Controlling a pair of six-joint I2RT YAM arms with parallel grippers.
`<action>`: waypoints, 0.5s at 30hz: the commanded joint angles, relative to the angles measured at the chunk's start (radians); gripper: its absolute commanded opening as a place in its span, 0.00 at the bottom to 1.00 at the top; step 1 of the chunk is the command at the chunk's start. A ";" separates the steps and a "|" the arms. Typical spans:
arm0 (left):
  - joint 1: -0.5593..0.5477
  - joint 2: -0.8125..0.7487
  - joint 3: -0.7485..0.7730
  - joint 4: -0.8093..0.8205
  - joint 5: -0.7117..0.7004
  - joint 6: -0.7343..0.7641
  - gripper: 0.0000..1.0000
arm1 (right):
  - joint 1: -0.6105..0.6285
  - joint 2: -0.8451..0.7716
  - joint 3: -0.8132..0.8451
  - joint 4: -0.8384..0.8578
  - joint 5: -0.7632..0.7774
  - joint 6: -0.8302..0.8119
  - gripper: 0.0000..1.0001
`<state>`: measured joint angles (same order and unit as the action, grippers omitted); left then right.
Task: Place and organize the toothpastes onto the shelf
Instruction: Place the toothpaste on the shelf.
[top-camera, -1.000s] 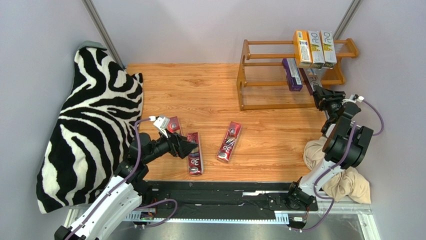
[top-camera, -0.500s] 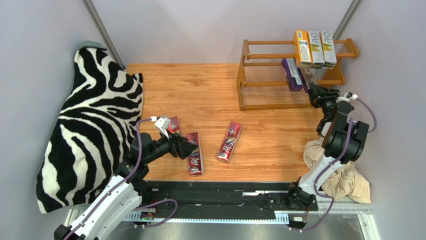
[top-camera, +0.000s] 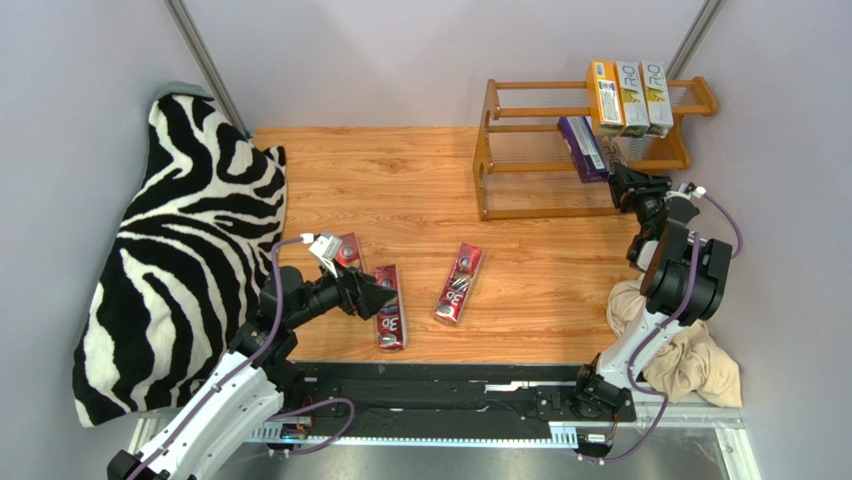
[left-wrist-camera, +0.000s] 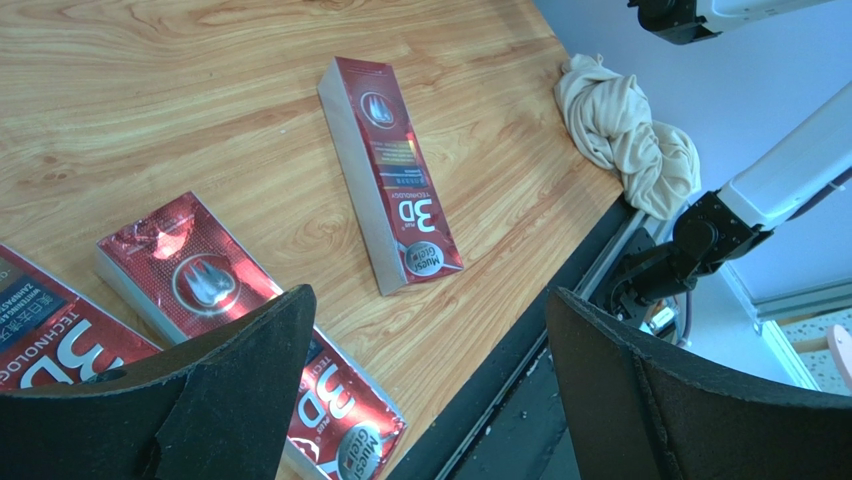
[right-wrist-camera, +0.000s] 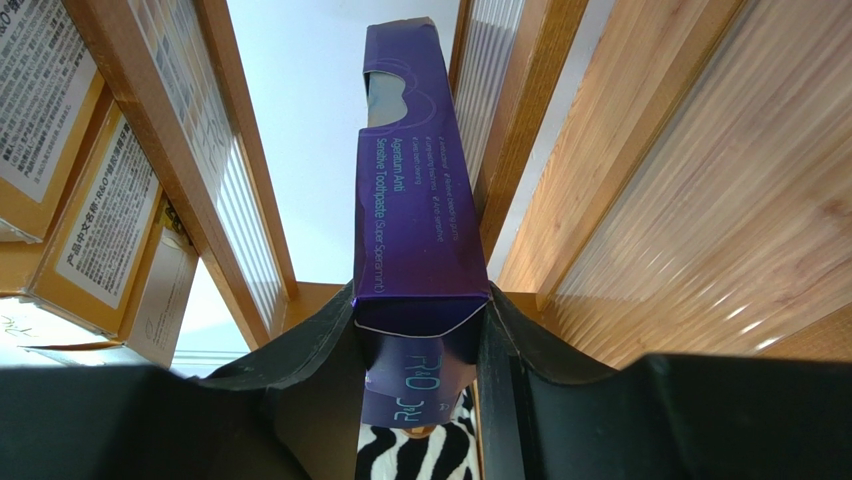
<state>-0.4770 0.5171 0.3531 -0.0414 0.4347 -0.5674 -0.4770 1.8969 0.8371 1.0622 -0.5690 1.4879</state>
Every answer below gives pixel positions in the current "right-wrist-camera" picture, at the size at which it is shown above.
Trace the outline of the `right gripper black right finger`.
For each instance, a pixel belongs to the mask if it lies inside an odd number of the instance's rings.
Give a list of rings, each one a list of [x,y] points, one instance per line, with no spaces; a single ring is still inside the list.
[[[647,354],[614,369],[487,306],[478,393],[489,479],[847,479],[847,363]]]

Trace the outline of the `orange white R.O.C.S. toothpaste box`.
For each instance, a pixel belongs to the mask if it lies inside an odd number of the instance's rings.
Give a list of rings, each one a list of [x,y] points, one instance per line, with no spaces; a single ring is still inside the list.
[[[2,2],[2,241],[46,238],[103,86],[63,2]]]

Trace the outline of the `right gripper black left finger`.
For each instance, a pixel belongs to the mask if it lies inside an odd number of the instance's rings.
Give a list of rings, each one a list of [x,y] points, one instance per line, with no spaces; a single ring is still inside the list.
[[[153,365],[5,368],[5,479],[351,479],[365,366],[342,288],[205,378]]]

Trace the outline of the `silver yellow R.O.C.S. toothpaste box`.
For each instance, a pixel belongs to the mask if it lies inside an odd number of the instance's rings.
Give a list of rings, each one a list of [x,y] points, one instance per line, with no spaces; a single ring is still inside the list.
[[[131,125],[110,102],[48,238],[1,246],[1,296],[106,337],[119,333],[161,195]]]

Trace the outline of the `purple white R.O.C.S. toothpaste box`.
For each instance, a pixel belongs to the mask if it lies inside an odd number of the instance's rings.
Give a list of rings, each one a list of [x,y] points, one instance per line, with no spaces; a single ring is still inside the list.
[[[414,400],[449,397],[474,377],[490,287],[434,22],[370,26],[363,76],[353,305],[372,348],[367,385]]]

